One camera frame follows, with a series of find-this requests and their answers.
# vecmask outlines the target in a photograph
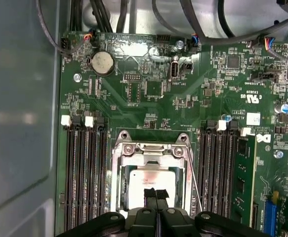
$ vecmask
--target green circuit board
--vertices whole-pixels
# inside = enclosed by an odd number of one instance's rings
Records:
[[[84,33],[69,32],[64,38],[75,45],[83,36]],[[181,50],[175,47],[178,40],[184,42]],[[274,49],[288,55],[286,43],[275,43]],[[108,76],[95,74],[88,63],[99,50],[109,52],[114,58],[114,70]],[[179,76],[170,78],[169,67],[174,56],[179,58]],[[276,74],[276,81],[255,79],[261,72]],[[82,79],[76,82],[74,74],[80,74]],[[253,199],[257,208],[253,227],[261,231],[265,201],[272,198],[273,191],[278,191],[280,196],[288,195],[288,115],[275,111],[276,105],[284,102],[288,103],[288,62],[271,57],[263,46],[251,47],[249,42],[191,46],[190,39],[170,36],[99,33],[95,42],[86,41],[71,58],[62,58],[60,120],[62,115],[80,116],[83,120],[93,112],[104,118],[106,133],[100,139],[107,144],[103,148],[106,159],[94,164],[102,167],[94,171],[97,175],[103,168],[111,169],[111,150],[121,130],[127,130],[138,141],[173,142],[178,134],[187,133],[198,173],[200,126],[204,121],[231,116],[238,123],[239,132],[250,128],[252,136],[247,147],[252,150],[246,165],[251,172],[243,181],[244,187],[253,189],[250,200]],[[68,132],[59,125],[56,234],[70,229],[65,213],[68,140]],[[278,151],[283,152],[282,158],[275,158]],[[76,178],[82,180],[82,197],[86,195],[89,176],[83,162],[74,170],[79,168],[84,171],[84,174],[76,173]],[[105,194],[101,211],[105,212],[109,211],[111,179],[108,174],[103,177]],[[75,179],[70,184],[74,190],[79,188],[76,184]],[[195,194],[192,200],[193,216],[197,213]],[[234,198],[231,205],[232,209],[241,208]],[[251,225],[252,211],[247,209],[242,213],[245,216],[241,219]],[[87,215],[82,213],[76,223],[88,220]]]

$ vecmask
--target white label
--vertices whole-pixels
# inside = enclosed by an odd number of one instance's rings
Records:
[[[259,104],[259,100],[262,99],[261,95],[253,95],[253,94],[242,94],[242,99],[246,99],[248,104]]]
[[[265,135],[257,134],[256,137],[257,137],[257,142],[265,142],[265,143],[271,142],[270,134],[265,134]]]
[[[246,124],[259,126],[260,125],[260,113],[247,113]]]

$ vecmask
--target sticker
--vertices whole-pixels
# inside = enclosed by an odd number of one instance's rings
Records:
[[[257,134],[256,137],[257,137],[257,142],[265,142],[265,143],[271,142],[270,134],[265,134],[265,135]]]
[[[247,113],[246,124],[259,126],[260,125],[260,113]]]

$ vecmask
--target screw hole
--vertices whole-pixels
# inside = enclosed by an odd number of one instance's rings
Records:
[[[181,141],[182,141],[182,142],[185,142],[186,140],[187,140],[187,137],[186,137],[186,136],[182,136],[182,137],[181,137]]]

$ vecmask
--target gray metal panel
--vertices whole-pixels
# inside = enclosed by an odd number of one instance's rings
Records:
[[[111,14],[111,24],[115,30],[120,14],[120,0],[103,0],[103,2]],[[192,0],[192,3],[205,35],[226,37],[218,21],[217,0]],[[83,0],[83,5],[82,20],[85,24],[84,30],[88,30],[89,27],[96,25],[96,21],[89,0]],[[169,34],[169,31],[154,17],[151,0],[129,0],[128,9],[132,5],[137,6],[137,14],[133,14],[136,19],[131,17],[132,20],[129,21],[129,14],[127,15],[124,32],[128,33],[129,28],[133,28],[135,23],[137,34]],[[189,34],[193,33],[179,0],[157,0],[157,7],[164,19],[173,27]],[[275,0],[225,0],[225,15],[235,35],[257,31],[272,26],[275,20],[283,21],[288,18],[288,13],[282,10]],[[288,28],[277,32],[274,36],[277,40],[288,40]]]
[[[53,35],[59,2],[42,0]],[[35,1],[0,0],[0,237],[54,233],[55,62]]]

